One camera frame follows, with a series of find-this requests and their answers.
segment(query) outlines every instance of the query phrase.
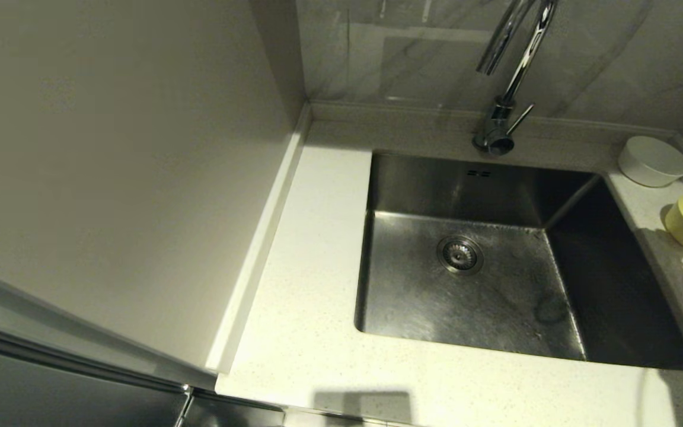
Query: chrome faucet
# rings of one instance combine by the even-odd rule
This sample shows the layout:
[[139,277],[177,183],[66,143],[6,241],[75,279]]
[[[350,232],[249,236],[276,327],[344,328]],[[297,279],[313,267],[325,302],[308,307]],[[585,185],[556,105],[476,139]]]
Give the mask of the chrome faucet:
[[[502,54],[505,53],[510,40],[515,35],[518,27],[521,26],[526,12],[528,12],[534,1],[513,0],[508,10],[505,11],[505,15],[502,16],[499,25],[497,25],[494,35],[491,36],[490,43],[486,46],[476,71],[485,75],[491,75],[495,71],[499,60],[502,58]],[[508,127],[510,114],[515,108],[515,93],[518,92],[521,81],[524,80],[526,71],[528,71],[529,65],[531,65],[531,60],[537,54],[542,38],[545,32],[547,32],[547,28],[550,26],[553,14],[555,13],[556,0],[540,0],[540,2],[542,2],[542,5],[537,16],[537,23],[534,26],[534,31],[531,33],[526,51],[524,51],[523,57],[521,57],[521,61],[515,69],[515,74],[510,79],[510,84],[505,93],[495,98],[494,105],[486,113],[482,130],[474,136],[474,146],[489,154],[502,156],[502,154],[507,154],[513,149],[513,146],[515,146],[512,138],[514,130],[517,129],[518,125],[534,108],[534,103],[531,103],[516,119],[515,123]]]

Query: faucet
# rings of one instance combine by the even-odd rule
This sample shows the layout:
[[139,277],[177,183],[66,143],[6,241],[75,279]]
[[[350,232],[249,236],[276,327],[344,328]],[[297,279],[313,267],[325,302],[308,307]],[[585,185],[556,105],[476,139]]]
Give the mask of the faucet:
[[[486,46],[476,71],[485,75],[491,75],[495,71],[499,60],[502,58],[502,54],[505,53],[510,40],[515,35],[518,27],[521,26],[526,12],[528,12],[534,1],[513,0],[497,25],[494,35],[491,36],[490,43]],[[531,112],[531,109],[534,108],[534,103],[531,103],[516,119],[515,123],[510,126],[508,125],[510,114],[515,108],[515,93],[518,92],[521,81],[524,80],[529,65],[531,65],[531,60],[537,54],[542,38],[545,32],[547,32],[547,28],[550,26],[553,14],[555,13],[556,0],[540,1],[542,5],[539,14],[537,14],[537,23],[534,26],[534,31],[531,33],[531,38],[529,38],[526,51],[524,51],[518,67],[515,68],[515,74],[510,79],[510,84],[508,84],[505,93],[495,98],[494,105],[486,113],[482,130],[474,136],[473,143],[477,149],[495,156],[507,154],[514,148],[515,143],[513,142],[512,134],[528,113]]]

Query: faucet handle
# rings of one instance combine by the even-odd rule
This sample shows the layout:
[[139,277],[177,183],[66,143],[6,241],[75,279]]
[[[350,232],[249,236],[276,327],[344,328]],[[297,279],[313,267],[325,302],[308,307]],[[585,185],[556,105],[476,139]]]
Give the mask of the faucet handle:
[[513,134],[515,129],[518,127],[518,125],[520,125],[521,122],[523,122],[524,119],[526,119],[526,116],[528,116],[529,113],[531,113],[531,110],[534,108],[534,106],[536,106],[536,103],[529,104],[529,106],[526,107],[526,109],[524,109],[523,113],[521,113],[521,115],[518,116],[517,119],[515,119],[515,123],[513,123],[513,125],[510,127],[510,129],[508,129],[508,135]]

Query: drain strainer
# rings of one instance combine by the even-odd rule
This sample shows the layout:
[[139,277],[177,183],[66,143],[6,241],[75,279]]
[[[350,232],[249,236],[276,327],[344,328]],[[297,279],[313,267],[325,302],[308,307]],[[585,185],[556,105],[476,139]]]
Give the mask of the drain strainer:
[[462,235],[443,238],[436,248],[436,256],[447,270],[456,274],[475,274],[483,265],[481,248]]

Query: white countertop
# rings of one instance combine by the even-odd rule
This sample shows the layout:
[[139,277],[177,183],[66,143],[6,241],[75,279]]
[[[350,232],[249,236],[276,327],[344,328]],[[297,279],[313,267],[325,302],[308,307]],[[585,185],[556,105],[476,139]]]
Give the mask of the white countertop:
[[[359,332],[353,318],[374,148],[498,161],[483,159],[464,132],[314,122],[218,393],[433,427],[683,425],[683,371]],[[683,194],[683,184],[634,184],[615,166],[618,149],[519,138],[499,162],[602,173],[683,313],[683,248],[653,232],[662,230],[659,212]]]

